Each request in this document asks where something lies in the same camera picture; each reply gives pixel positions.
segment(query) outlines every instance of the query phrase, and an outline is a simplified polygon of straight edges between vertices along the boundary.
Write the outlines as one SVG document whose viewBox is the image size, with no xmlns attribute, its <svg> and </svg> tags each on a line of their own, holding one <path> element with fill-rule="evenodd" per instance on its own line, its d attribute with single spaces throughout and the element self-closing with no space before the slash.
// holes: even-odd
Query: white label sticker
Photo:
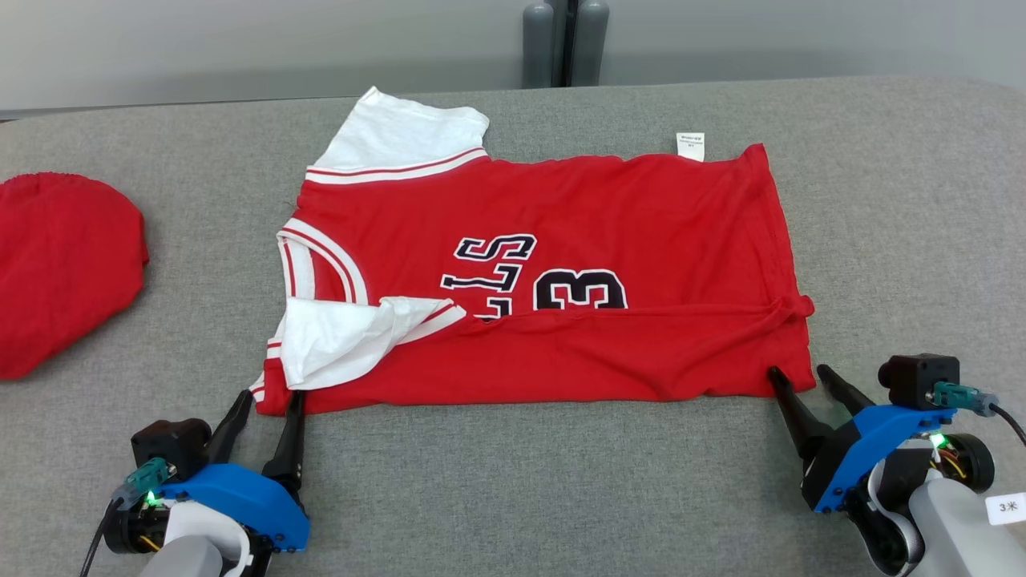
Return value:
<svg viewBox="0 0 1026 577">
<path fill-rule="evenodd" d="M 677 132 L 677 155 L 705 162 L 705 132 Z"/>
<path fill-rule="evenodd" d="M 990 525 L 1008 525 L 1026 521 L 1026 493 L 987 497 Z"/>
</svg>

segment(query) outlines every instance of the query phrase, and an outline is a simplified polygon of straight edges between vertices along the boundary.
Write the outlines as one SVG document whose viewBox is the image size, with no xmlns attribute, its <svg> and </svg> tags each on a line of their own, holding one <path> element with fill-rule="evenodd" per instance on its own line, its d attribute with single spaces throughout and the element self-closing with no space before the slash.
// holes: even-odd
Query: striped trim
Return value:
<svg viewBox="0 0 1026 577">
<path fill-rule="evenodd" d="M 450 299 L 445 299 L 448 303 L 447 306 L 429 316 L 424 322 L 418 324 L 412 331 L 406 333 L 406 336 L 402 338 L 398 343 L 399 345 L 410 343 L 419 339 L 423 339 L 430 335 L 457 323 L 460 319 L 467 316 L 467 311 L 463 307 L 452 303 Z"/>
<path fill-rule="evenodd" d="M 323 185 L 355 185 L 376 181 L 404 181 L 439 175 L 462 166 L 471 160 L 486 156 L 488 156 L 488 153 L 484 152 L 483 148 L 477 147 L 435 162 L 415 164 L 400 168 L 368 168 L 366 170 L 347 172 L 322 168 L 320 166 L 310 166 L 307 168 L 307 181 Z"/>
<path fill-rule="evenodd" d="M 295 276 L 292 274 L 292 256 L 284 238 L 278 238 L 278 254 L 281 255 L 281 270 L 285 274 L 285 296 L 295 296 Z"/>
<path fill-rule="evenodd" d="M 314 261 L 310 248 L 292 240 L 284 240 L 292 265 L 292 296 L 314 298 Z"/>
<path fill-rule="evenodd" d="M 260 377 L 256 377 L 256 382 L 249 385 L 249 392 L 253 393 L 253 400 L 256 402 L 264 401 L 264 372 L 260 372 Z"/>
<path fill-rule="evenodd" d="M 368 304 L 367 286 L 363 283 L 363 276 L 360 274 L 360 269 L 356 267 L 356 263 L 352 257 L 338 242 L 299 219 L 289 219 L 281 229 L 281 232 L 278 233 L 278 236 L 294 240 L 324 257 L 331 267 L 334 268 L 336 272 L 339 273 L 339 278 L 342 279 L 343 288 L 346 292 L 346 301 L 358 305 Z"/>
<path fill-rule="evenodd" d="M 281 336 L 275 335 L 275 337 L 267 342 L 267 355 L 264 358 L 281 358 Z"/>
</svg>

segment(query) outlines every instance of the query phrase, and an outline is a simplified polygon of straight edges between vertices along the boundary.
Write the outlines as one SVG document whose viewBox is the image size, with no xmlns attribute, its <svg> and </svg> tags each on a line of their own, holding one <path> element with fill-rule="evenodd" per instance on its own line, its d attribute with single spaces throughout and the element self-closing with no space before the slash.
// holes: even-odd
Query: gray fabric surface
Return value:
<svg viewBox="0 0 1026 577">
<path fill-rule="evenodd" d="M 766 144 L 817 362 L 874 399 L 893 353 L 962 360 L 963 382 L 1026 414 L 1026 97 L 969 81 L 876 78 L 436 94 L 491 118 L 519 161 Z M 282 312 L 274 233 L 304 167 L 353 100 L 101 111 L 0 126 L 0 180 L 80 172 L 148 219 L 149 286 L 127 313 L 17 383 L 0 384 L 0 574 L 71 575 L 129 435 L 158 418 L 216 422 L 260 370 Z M 806 401 L 843 420 L 822 390 Z M 252 417 L 259 467 L 281 422 Z M 960 417 L 1026 491 L 1002 422 Z M 303 497 L 309 550 L 272 575 L 874 575 L 853 525 L 817 515 L 775 403 L 703 398 L 374 407 L 316 416 Z M 1014 532 L 1026 542 L 1026 528 Z M 101 550 L 95 575 L 146 557 Z"/>
</svg>

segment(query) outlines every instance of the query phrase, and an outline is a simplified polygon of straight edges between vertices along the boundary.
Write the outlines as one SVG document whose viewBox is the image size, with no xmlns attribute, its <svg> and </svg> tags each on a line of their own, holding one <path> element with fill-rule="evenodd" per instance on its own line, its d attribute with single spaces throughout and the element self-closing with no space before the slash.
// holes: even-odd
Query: basketball jersey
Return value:
<svg viewBox="0 0 1026 577">
<path fill-rule="evenodd" d="M 278 233 L 285 313 L 253 385 L 280 415 L 379 402 L 681 400 L 814 386 L 761 145 L 490 158 L 488 119 L 371 89 Z"/>
</svg>

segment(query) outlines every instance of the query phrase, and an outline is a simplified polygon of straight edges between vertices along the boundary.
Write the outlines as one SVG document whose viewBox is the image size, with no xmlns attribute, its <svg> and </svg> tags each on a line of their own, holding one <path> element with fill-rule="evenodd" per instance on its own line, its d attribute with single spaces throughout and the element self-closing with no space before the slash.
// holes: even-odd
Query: red knit beanie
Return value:
<svg viewBox="0 0 1026 577">
<path fill-rule="evenodd" d="M 53 172 L 0 185 L 0 379 L 124 310 L 149 260 L 143 215 L 110 186 Z"/>
</svg>

